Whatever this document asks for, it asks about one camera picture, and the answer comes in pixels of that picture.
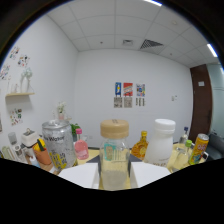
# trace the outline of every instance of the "bottle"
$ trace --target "bottle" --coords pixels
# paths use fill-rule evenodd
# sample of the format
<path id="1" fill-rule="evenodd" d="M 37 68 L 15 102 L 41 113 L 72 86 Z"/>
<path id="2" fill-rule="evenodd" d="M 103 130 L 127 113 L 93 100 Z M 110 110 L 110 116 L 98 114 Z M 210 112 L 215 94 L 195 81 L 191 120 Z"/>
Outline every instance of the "bottle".
<path id="1" fill-rule="evenodd" d="M 179 139 L 178 148 L 184 149 L 185 143 L 188 140 L 187 131 L 188 131 L 188 127 L 184 127 L 184 134 Z"/>
<path id="2" fill-rule="evenodd" d="M 126 137 L 129 124 L 125 120 L 105 120 L 100 124 L 104 138 L 100 147 L 100 167 L 104 190 L 126 189 L 130 149 Z"/>
<path id="3" fill-rule="evenodd" d="M 156 119 L 154 135 L 149 141 L 144 162 L 166 167 L 173 150 L 173 133 L 176 123 L 167 119 Z"/>
<path id="4" fill-rule="evenodd" d="M 89 157 L 88 145 L 85 141 L 80 139 L 80 134 L 82 134 L 82 129 L 76 129 L 77 141 L 75 143 L 75 153 L 78 159 L 84 160 Z"/>
<path id="5" fill-rule="evenodd" d="M 145 152 L 149 142 L 147 141 L 147 131 L 141 132 L 140 141 L 138 141 L 132 148 L 131 154 L 137 158 L 143 160 L 145 158 Z"/>
<path id="6" fill-rule="evenodd" d="M 177 155 L 176 160 L 173 163 L 173 167 L 171 168 L 171 173 L 179 171 L 188 166 L 188 160 L 190 158 L 190 147 L 192 141 L 187 140 L 185 143 L 184 149 L 179 148 L 179 153 Z"/>

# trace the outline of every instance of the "air vent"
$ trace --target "air vent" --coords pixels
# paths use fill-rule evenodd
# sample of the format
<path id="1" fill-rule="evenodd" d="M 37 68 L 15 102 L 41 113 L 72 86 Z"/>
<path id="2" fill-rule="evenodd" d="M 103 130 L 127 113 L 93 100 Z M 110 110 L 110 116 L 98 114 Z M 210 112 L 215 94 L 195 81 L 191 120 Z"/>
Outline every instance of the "air vent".
<path id="1" fill-rule="evenodd" d="M 157 43 L 155 41 L 144 40 L 140 50 L 153 53 L 153 54 L 159 54 L 164 50 L 165 47 L 166 47 L 165 45 Z"/>
<path id="2" fill-rule="evenodd" d="M 123 45 L 132 46 L 133 45 L 133 40 L 123 40 Z"/>

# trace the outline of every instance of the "drawing on wall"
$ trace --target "drawing on wall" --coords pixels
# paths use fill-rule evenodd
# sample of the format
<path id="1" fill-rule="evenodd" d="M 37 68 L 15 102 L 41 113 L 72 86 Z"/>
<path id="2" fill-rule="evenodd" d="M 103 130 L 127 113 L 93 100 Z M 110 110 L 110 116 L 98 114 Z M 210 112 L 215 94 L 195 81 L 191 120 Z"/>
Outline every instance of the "drawing on wall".
<path id="1" fill-rule="evenodd" d="M 12 126 L 23 123 L 22 109 L 14 109 L 9 112 Z"/>
<path id="2" fill-rule="evenodd" d="M 20 48 L 19 48 L 18 46 L 15 46 L 15 47 L 11 50 L 10 55 L 9 55 L 9 58 L 12 58 L 13 60 L 15 60 L 17 54 L 19 53 L 19 49 L 20 49 Z"/>
<path id="3" fill-rule="evenodd" d="M 4 64 L 2 69 L 1 69 L 1 73 L 0 73 L 0 79 L 6 80 L 6 76 L 9 73 L 9 69 L 10 69 L 10 65 L 8 64 Z"/>
<path id="4" fill-rule="evenodd" d="M 133 96 L 133 83 L 124 82 L 124 96 Z"/>
<path id="5" fill-rule="evenodd" d="M 122 108 L 122 97 L 114 97 L 114 108 Z"/>
<path id="6" fill-rule="evenodd" d="M 124 97 L 124 108 L 132 108 L 132 97 Z"/>
<path id="7" fill-rule="evenodd" d="M 137 96 L 145 96 L 145 84 L 136 84 L 137 87 Z"/>
<path id="8" fill-rule="evenodd" d="M 19 61 L 18 61 L 18 66 L 19 67 L 26 67 L 29 63 L 30 58 L 26 54 L 21 54 Z"/>
<path id="9" fill-rule="evenodd" d="M 2 133 L 2 120 L 1 120 L 1 113 L 0 113 L 0 133 Z"/>
<path id="10" fill-rule="evenodd" d="M 115 95 L 120 95 L 121 97 L 121 82 L 115 83 Z"/>

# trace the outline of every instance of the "wall shelf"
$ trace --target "wall shelf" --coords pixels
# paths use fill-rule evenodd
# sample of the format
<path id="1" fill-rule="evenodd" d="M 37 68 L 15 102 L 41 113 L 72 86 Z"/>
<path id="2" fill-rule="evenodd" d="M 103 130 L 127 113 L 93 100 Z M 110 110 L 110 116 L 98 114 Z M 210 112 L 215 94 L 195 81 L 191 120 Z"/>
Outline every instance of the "wall shelf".
<path id="1" fill-rule="evenodd" d="M 7 96 L 26 96 L 26 95 L 34 95 L 35 93 L 10 93 L 7 94 L 5 97 Z"/>

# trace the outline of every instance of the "glass jar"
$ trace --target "glass jar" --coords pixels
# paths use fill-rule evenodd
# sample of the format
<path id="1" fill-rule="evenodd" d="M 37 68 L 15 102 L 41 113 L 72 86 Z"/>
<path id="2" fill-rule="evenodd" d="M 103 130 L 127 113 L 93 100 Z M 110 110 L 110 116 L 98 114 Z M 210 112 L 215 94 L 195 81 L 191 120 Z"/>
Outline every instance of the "glass jar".
<path id="1" fill-rule="evenodd" d="M 105 190 L 125 189 L 130 149 L 126 137 L 129 124 L 124 120 L 105 120 L 100 124 L 104 140 L 100 147 L 101 178 Z"/>

